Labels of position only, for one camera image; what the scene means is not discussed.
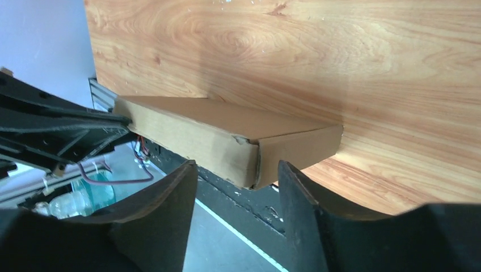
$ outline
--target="red wire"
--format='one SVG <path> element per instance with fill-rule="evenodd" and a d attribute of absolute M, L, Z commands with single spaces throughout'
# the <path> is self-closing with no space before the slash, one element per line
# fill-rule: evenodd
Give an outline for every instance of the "red wire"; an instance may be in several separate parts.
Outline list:
<path fill-rule="evenodd" d="M 147 147 L 145 147 L 145 141 L 143 136 L 140 136 L 140 143 L 141 143 L 142 152 L 144 152 L 145 155 L 148 155 L 149 150 L 147 149 Z"/>

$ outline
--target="wire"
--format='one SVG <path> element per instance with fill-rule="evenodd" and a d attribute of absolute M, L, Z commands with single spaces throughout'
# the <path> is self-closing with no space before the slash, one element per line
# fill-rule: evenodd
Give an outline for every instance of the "wire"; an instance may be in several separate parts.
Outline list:
<path fill-rule="evenodd" d="M 144 154 L 145 158 L 142 158 L 142 155 L 137 152 L 137 144 L 139 144 L 139 142 L 136 142 L 135 145 L 132 142 L 132 150 L 134 151 L 134 156 L 136 157 L 137 160 L 144 161 L 147 159 L 147 156 Z"/>
<path fill-rule="evenodd" d="M 142 152 L 146 156 L 149 156 L 149 150 L 147 149 L 147 147 L 145 147 L 144 136 L 140 136 L 140 144 L 141 144 Z"/>
<path fill-rule="evenodd" d="M 107 163 L 105 163 L 104 161 L 101 161 L 100 165 L 102 165 L 108 172 L 112 173 L 112 169 L 110 168 L 110 166 L 107 165 Z"/>
<path fill-rule="evenodd" d="M 154 176 L 147 170 L 145 167 L 144 161 L 141 161 L 141 166 L 144 169 L 145 173 L 149 175 L 148 178 L 142 178 L 138 180 L 119 180 L 119 181 L 99 181 L 99 180 L 92 180 L 90 179 L 87 174 L 85 173 L 85 169 L 83 168 L 81 163 L 77 163 L 78 168 L 80 169 L 80 175 L 82 178 L 89 184 L 93 185 L 118 185 L 118 184 L 135 184 L 135 183 L 143 183 L 149 182 L 154 180 Z"/>

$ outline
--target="white line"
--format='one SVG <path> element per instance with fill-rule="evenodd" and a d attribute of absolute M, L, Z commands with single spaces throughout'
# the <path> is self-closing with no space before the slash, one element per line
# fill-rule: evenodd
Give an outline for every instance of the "white line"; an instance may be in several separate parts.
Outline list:
<path fill-rule="evenodd" d="M 233 234 L 235 234 L 237 237 L 239 237 L 244 243 L 246 243 L 248 246 L 250 246 L 255 252 L 257 252 L 259 255 L 261 255 L 266 261 L 268 261 L 271 265 L 273 265 L 275 268 L 279 269 L 281 272 L 288 272 L 287 269 L 285 269 L 283 266 L 281 266 L 278 262 L 276 262 L 273 258 L 271 258 L 269 255 L 266 254 L 266 252 L 262 251 L 258 246 L 256 246 L 253 242 L 251 242 L 249 239 L 247 239 L 245 236 L 243 236 L 240 232 L 237 231 L 234 227 L 229 225 L 227 222 L 224 221 L 220 216 L 218 216 L 216 213 L 214 213 L 209 207 L 205 206 L 202 202 L 200 202 L 196 198 L 196 203 L 202 207 L 205 211 L 207 211 L 210 215 L 212 215 L 217 221 L 221 222 L 229 231 L 231 231 Z"/>
<path fill-rule="evenodd" d="M 277 187 L 275 185 L 271 185 L 271 188 L 272 188 L 272 190 L 274 190 L 276 192 L 279 192 L 279 187 Z"/>

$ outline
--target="black plastic part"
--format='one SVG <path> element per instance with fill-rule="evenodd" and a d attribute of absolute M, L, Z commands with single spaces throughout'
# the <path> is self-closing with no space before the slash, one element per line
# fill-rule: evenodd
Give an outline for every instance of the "black plastic part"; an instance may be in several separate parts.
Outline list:
<path fill-rule="evenodd" d="M 16 170 L 16 164 L 12 161 L 0 159 L 0 180 L 9 176 L 9 171 Z"/>
<path fill-rule="evenodd" d="M 135 139 L 130 119 L 84 108 L 0 73 L 0 159 L 54 172 Z"/>
<path fill-rule="evenodd" d="M 397 216 L 359 206 L 279 164 L 295 271 L 481 271 L 481 205 L 430 204 Z"/>
<path fill-rule="evenodd" d="M 0 209 L 2 271 L 181 272 L 196 186 L 196 164 L 188 161 L 88 217 Z"/>
<path fill-rule="evenodd" d="M 29 198 L 26 198 L 24 202 L 17 204 L 18 207 L 23 207 L 25 209 L 33 210 L 37 203 L 39 202 L 46 202 L 50 203 L 54 198 L 61 196 L 66 193 L 72 192 L 72 185 L 66 184 L 62 187 L 55 188 L 53 192 L 50 194 L 45 195 L 43 193 L 43 188 L 38 189 L 34 195 Z"/>

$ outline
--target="box flap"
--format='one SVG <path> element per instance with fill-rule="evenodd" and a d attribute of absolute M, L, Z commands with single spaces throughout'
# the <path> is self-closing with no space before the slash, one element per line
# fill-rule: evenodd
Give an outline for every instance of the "box flap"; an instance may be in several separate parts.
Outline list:
<path fill-rule="evenodd" d="M 242 107 L 212 99 L 162 96 L 126 96 L 125 98 L 151 109 L 163 109 L 232 134 L 242 135 L 251 142 L 331 126 L 331 124 L 308 118 Z"/>
<path fill-rule="evenodd" d="M 259 173 L 253 189 L 277 181 L 277 166 L 287 160 L 304 169 L 336 154 L 343 127 L 335 125 L 324 129 L 295 133 L 259 141 Z"/>
<path fill-rule="evenodd" d="M 114 113 L 132 119 L 130 130 L 182 155 L 234 185 L 250 188 L 256 178 L 259 146 L 238 135 L 164 110 L 156 97 L 137 103 L 136 97 L 117 98 Z"/>

